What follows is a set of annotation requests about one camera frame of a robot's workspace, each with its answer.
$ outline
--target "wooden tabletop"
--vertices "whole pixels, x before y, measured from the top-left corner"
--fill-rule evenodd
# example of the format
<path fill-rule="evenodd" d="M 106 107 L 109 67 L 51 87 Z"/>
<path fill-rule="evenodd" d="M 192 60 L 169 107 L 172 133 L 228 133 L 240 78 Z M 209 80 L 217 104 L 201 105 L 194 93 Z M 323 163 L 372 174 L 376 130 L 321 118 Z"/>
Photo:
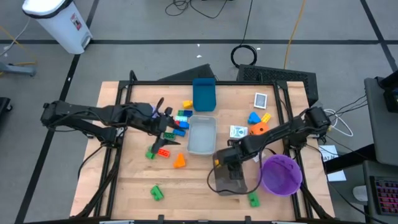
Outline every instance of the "wooden tabletop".
<path fill-rule="evenodd" d="M 290 82 L 288 86 L 293 114 L 298 115 L 308 108 L 303 83 Z M 103 82 L 97 106 L 113 105 L 117 87 L 118 82 Z M 253 107 L 256 92 L 268 95 L 266 110 Z M 217 86 L 216 94 L 217 106 L 213 112 L 194 112 L 196 115 L 216 118 L 216 150 L 227 147 L 230 125 L 248 126 L 247 119 L 252 111 L 259 116 L 270 113 L 272 115 L 268 122 L 270 128 L 279 125 L 272 86 Z M 182 101 L 192 99 L 192 86 L 136 85 L 132 88 L 133 102 L 156 105 L 161 97 L 164 97 L 164 103 L 160 111 L 170 106 L 174 109 L 173 115 L 176 115 L 177 111 L 182 109 Z M 176 141 L 181 145 L 164 147 L 171 153 L 168 159 L 157 156 L 154 160 L 149 160 L 145 157 L 145 153 L 148 146 L 153 144 L 155 137 L 132 128 L 126 131 L 112 219 L 155 220 L 158 215 L 163 214 L 167 220 L 244 220 L 246 215 L 250 215 L 255 221 L 294 220 L 292 199 L 277 197 L 261 187 L 257 190 L 261 206 L 257 208 L 250 207 L 246 195 L 223 197 L 212 192 L 206 184 L 206 177 L 212 168 L 211 157 L 189 154 L 188 135 L 189 131 L 184 138 L 177 136 Z M 309 139 L 308 143 L 318 147 L 313 139 Z M 89 139 L 85 157 L 98 146 L 97 140 Z M 282 141 L 274 142 L 267 147 L 278 154 L 283 152 Z M 96 192 L 103 167 L 104 152 L 105 150 L 95 155 L 82 169 L 71 215 L 80 212 Z M 187 166 L 174 169 L 173 162 L 180 152 L 184 154 Z M 334 216 L 320 153 L 305 147 L 301 150 L 301 154 L 308 189 L 325 211 Z M 257 184 L 259 164 L 249 160 L 243 163 L 243 169 L 248 189 L 252 189 Z M 154 185 L 158 185 L 164 194 L 164 199 L 159 202 L 150 194 Z M 305 217 L 301 192 L 298 192 L 298 197 L 302 217 Z M 104 194 L 104 202 L 107 198 L 108 192 Z"/>

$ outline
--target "black keyboard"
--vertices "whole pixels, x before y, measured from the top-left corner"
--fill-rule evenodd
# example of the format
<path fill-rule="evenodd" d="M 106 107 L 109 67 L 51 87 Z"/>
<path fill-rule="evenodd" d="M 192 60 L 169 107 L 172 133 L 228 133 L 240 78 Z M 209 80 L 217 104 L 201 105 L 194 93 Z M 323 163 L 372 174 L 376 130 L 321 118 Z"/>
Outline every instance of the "black keyboard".
<path fill-rule="evenodd" d="M 398 179 L 371 176 L 371 184 L 377 213 L 398 216 Z"/>

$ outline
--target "gray floor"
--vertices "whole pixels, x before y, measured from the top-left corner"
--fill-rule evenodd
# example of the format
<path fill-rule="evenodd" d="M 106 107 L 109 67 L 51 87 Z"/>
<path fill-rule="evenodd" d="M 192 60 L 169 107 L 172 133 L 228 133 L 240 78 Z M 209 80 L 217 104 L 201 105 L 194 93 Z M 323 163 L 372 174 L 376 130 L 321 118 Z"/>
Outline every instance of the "gray floor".
<path fill-rule="evenodd" d="M 0 21 L 16 35 L 27 18 L 21 11 L 23 1 L 1 1 Z M 88 17 L 93 0 L 75 1 L 82 16 Z M 100 0 L 91 31 L 96 40 L 159 39 L 240 39 L 243 36 L 249 1 L 227 2 L 215 20 L 192 9 L 169 17 L 164 8 L 169 1 Z M 194 1 L 207 14 L 216 14 L 223 1 Z M 367 0 L 386 40 L 398 39 L 395 0 Z M 247 39 L 288 39 L 300 10 L 300 1 L 254 0 Z M 7 36 L 0 32 L 0 40 Z M 21 40 L 51 40 L 34 20 Z M 360 1 L 308 0 L 295 39 L 301 40 L 377 40 Z M 57 100 L 73 56 L 59 45 L 27 44 L 39 60 L 34 78 L 5 74 L 0 77 L 0 96 L 10 97 L 14 110 L 0 130 L 0 217 L 3 223 L 15 220 L 47 130 L 39 118 L 45 102 Z M 101 82 L 125 80 L 133 69 L 139 80 L 157 80 L 197 65 L 209 63 L 220 80 L 235 80 L 238 70 L 229 60 L 235 44 L 95 44 L 81 55 L 67 95 L 70 103 L 95 105 Z M 257 65 L 282 68 L 286 45 L 253 44 L 258 50 Z M 398 45 L 388 46 L 398 58 Z M 251 54 L 236 53 L 236 60 L 249 63 Z M 6 63 L 30 61 L 23 50 L 14 47 Z M 392 73 L 386 56 L 376 45 L 293 45 L 288 69 L 315 72 L 319 104 L 337 109 L 364 95 L 363 79 Z M 331 137 L 353 149 L 372 143 L 366 108 L 344 115 L 354 132 L 353 138 L 332 132 Z M 26 222 L 67 218 L 76 187 L 76 173 L 82 162 L 86 139 L 79 133 L 56 133 L 40 176 Z M 346 149 L 337 146 L 341 152 Z M 349 181 L 335 184 L 349 194 L 361 184 L 361 169 L 346 170 Z M 363 221 L 334 192 L 336 216 L 343 220 Z"/>

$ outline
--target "white trash can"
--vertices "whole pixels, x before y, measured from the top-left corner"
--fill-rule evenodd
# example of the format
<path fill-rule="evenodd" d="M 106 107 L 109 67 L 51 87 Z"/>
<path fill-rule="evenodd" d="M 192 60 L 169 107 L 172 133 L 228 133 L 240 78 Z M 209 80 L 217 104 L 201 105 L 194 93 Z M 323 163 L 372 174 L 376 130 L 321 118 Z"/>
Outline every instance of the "white trash can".
<path fill-rule="evenodd" d="M 73 0 L 25 0 L 22 10 L 71 54 L 82 54 L 93 38 Z"/>

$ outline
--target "yellow lego brick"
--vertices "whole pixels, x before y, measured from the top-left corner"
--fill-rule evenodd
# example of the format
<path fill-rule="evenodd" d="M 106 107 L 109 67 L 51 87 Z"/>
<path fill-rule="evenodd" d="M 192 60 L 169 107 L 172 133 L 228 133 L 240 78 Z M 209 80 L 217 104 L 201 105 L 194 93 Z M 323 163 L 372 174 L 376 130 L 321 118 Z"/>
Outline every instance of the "yellow lego brick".
<path fill-rule="evenodd" d="M 186 100 L 186 101 L 182 102 L 182 106 L 184 107 L 184 109 L 189 109 L 193 106 L 193 101 Z"/>
<path fill-rule="evenodd" d="M 266 113 L 264 116 L 261 118 L 261 121 L 264 123 L 267 123 L 271 119 L 271 114 Z"/>

